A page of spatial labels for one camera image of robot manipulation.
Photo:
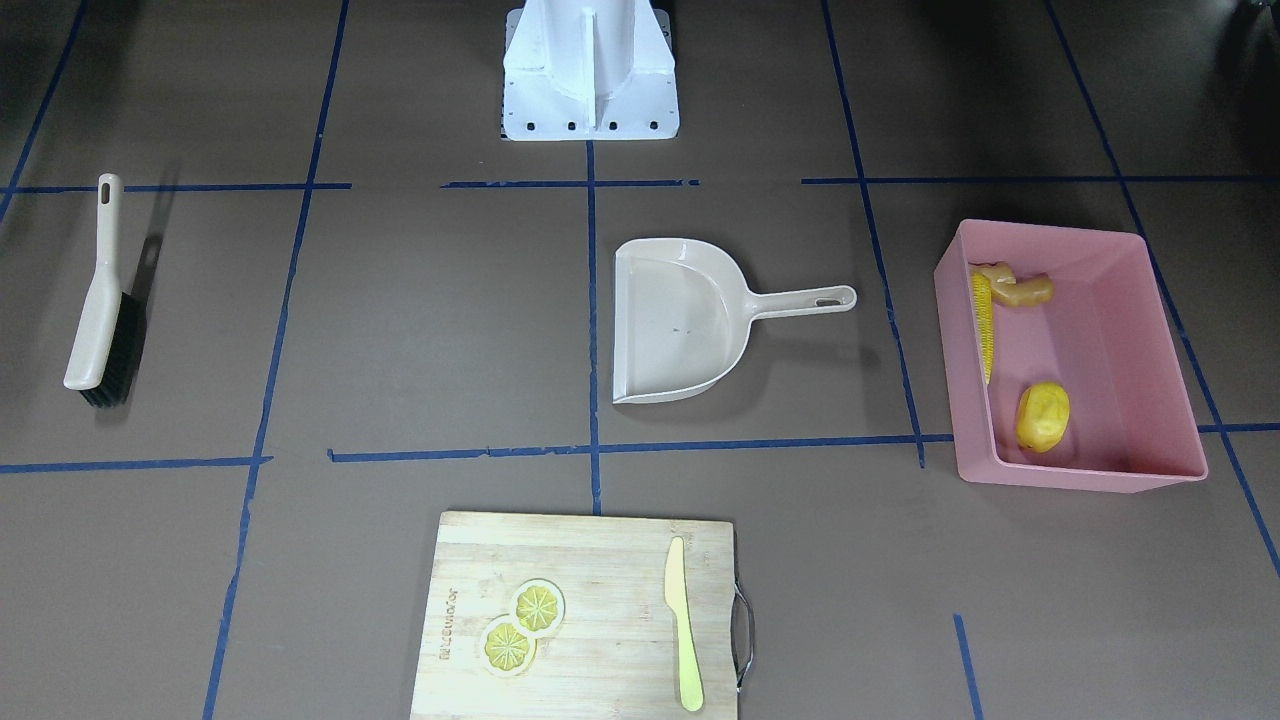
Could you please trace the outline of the beige plastic dustpan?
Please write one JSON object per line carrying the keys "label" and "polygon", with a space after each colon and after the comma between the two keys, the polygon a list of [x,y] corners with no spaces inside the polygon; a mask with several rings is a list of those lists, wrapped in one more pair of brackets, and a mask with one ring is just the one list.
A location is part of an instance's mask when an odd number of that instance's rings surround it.
{"label": "beige plastic dustpan", "polygon": [[856,302],[847,284],[758,293],[724,250],[700,240],[630,240],[614,254],[612,401],[696,396],[737,365],[754,322],[846,313]]}

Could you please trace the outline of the yellow toy corn cob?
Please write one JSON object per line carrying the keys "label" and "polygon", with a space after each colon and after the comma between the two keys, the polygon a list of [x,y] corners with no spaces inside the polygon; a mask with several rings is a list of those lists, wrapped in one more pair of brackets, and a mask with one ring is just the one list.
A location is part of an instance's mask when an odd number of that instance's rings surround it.
{"label": "yellow toy corn cob", "polygon": [[982,360],[983,379],[989,384],[995,369],[995,296],[992,283],[982,272],[970,273],[972,297],[975,311],[975,327]]}

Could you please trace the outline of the brown toy ginger root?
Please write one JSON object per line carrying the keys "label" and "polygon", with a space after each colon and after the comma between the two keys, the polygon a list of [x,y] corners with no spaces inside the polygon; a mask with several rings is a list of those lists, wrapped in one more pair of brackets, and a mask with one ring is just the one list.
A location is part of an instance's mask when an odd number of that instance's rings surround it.
{"label": "brown toy ginger root", "polygon": [[973,264],[970,269],[986,279],[993,301],[1006,307],[1034,307],[1055,296],[1047,274],[1019,279],[1007,263]]}

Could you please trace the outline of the yellow toy potato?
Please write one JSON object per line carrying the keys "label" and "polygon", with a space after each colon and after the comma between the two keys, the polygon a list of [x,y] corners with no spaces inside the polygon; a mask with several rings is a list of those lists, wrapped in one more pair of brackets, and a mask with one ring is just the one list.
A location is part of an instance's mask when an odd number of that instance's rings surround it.
{"label": "yellow toy potato", "polygon": [[1018,446],[1034,454],[1057,447],[1066,434],[1070,415],[1070,397],[1060,383],[1046,380],[1028,386],[1015,413]]}

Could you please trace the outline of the beige hand brush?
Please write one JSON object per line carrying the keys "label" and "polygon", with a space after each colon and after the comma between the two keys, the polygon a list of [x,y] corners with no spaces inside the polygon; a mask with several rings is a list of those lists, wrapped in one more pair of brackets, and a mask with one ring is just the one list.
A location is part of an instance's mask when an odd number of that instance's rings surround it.
{"label": "beige hand brush", "polygon": [[96,183],[95,264],[76,328],[63,384],[96,409],[123,405],[145,332],[143,304],[122,287],[119,268],[122,178]]}

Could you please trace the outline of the pink plastic bin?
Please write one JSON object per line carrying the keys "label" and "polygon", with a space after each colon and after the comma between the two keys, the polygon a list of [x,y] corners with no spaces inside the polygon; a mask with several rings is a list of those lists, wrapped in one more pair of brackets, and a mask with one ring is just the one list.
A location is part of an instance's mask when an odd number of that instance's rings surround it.
{"label": "pink plastic bin", "polygon": [[[982,361],[972,272],[1007,263],[1047,275],[1053,297],[995,307]],[[1143,237],[963,220],[934,269],[959,475],[970,483],[1135,493],[1203,480],[1208,464]],[[1061,384],[1070,418],[1044,454],[1018,443],[1023,392]]]}

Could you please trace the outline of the yellow plastic knife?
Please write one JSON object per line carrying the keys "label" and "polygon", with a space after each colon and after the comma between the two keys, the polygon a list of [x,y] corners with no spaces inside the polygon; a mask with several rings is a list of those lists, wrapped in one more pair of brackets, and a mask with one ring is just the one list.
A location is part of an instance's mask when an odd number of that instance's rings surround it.
{"label": "yellow plastic knife", "polygon": [[692,637],[682,536],[675,536],[669,541],[664,564],[663,593],[666,606],[675,619],[678,701],[686,712],[695,714],[703,708],[705,696]]}

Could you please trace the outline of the lemon slice near centre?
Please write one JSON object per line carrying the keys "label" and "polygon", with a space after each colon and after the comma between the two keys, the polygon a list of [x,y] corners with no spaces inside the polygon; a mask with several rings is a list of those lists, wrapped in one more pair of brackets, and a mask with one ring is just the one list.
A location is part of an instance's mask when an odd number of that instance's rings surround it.
{"label": "lemon slice near centre", "polygon": [[534,639],[549,637],[564,620],[564,596],[549,579],[529,579],[513,592],[509,615],[515,626],[526,637]]}

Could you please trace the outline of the bamboo cutting board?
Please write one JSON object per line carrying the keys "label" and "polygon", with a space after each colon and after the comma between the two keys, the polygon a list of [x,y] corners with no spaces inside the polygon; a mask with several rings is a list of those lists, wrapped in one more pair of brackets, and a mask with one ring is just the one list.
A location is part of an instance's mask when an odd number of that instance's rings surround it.
{"label": "bamboo cutting board", "polygon": [[[669,541],[682,536],[705,703],[678,701]],[[447,511],[440,516],[410,715],[413,719],[735,719],[750,651],[735,647],[728,521]],[[564,596],[558,630],[517,676],[483,666],[479,641],[513,592],[545,578]]]}

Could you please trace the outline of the lemon slice near edge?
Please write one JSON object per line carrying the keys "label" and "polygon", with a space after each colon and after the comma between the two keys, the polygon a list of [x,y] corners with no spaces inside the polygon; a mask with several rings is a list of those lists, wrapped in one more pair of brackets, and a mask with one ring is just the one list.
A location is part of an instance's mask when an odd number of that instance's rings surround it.
{"label": "lemon slice near edge", "polygon": [[538,651],[538,641],[526,634],[511,615],[494,618],[477,646],[485,670],[502,678],[526,673]]}

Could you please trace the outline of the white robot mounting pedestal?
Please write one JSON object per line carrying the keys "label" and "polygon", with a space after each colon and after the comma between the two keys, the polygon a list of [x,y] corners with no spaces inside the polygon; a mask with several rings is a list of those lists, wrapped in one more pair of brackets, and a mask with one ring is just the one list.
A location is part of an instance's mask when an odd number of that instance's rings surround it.
{"label": "white robot mounting pedestal", "polygon": [[503,72],[508,141],[678,133],[672,20],[650,1],[526,1],[506,17]]}

